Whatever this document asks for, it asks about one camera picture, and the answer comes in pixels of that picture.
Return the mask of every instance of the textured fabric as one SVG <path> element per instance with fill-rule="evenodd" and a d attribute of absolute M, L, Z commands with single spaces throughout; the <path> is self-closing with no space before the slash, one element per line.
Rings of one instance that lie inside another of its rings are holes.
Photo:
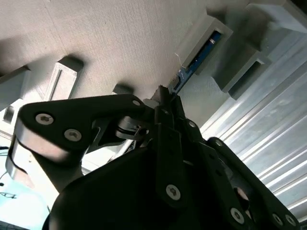
<path fill-rule="evenodd" d="M 54 63 L 85 63 L 73 97 L 110 94 L 115 84 L 151 97 L 179 69 L 174 54 L 207 7 L 245 0 L 0 0 L 0 74 L 28 65 L 26 99 L 43 98 Z"/>

